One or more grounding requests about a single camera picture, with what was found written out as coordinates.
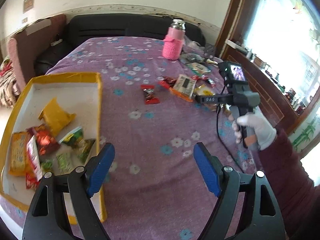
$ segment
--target maroon sweater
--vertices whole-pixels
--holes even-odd
[[[320,187],[314,187],[286,133],[281,130],[277,134],[275,141],[261,151],[259,157],[278,200],[287,234],[292,236],[306,221],[310,221],[310,214],[319,206]]]

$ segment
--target camera screen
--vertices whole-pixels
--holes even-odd
[[[241,66],[231,64],[230,68],[235,80],[246,81]]]

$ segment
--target gloved hand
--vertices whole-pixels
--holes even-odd
[[[254,114],[246,114],[233,122],[232,128],[235,131],[236,143],[240,143],[242,139],[238,125],[249,126],[254,129],[260,150],[268,148],[277,135],[276,129],[272,127],[259,108],[257,108]]]

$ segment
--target purple floral tablecloth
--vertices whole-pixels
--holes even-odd
[[[219,142],[216,114],[189,103],[157,84],[161,76],[193,75],[179,61],[161,56],[163,41],[141,37],[89,39],[48,74],[100,72],[103,80],[100,144],[115,146],[116,157],[103,185],[111,239],[197,239],[217,198],[207,190],[193,159],[193,146],[203,142],[223,165],[237,168]],[[209,75],[216,92],[223,87],[218,70]],[[160,103],[145,105],[141,84],[155,85]],[[252,156],[238,150],[231,122],[219,116],[219,134],[246,173]],[[25,214],[3,198],[1,205],[23,224]],[[234,234],[242,205],[236,207],[228,235]],[[81,236],[77,226],[74,234]]]

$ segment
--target wooden cabinet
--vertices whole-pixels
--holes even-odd
[[[273,127],[287,131],[295,123],[298,114],[280,89],[256,64],[251,63],[245,55],[230,46],[227,46],[222,59],[242,65],[251,90],[260,94],[259,107]]]

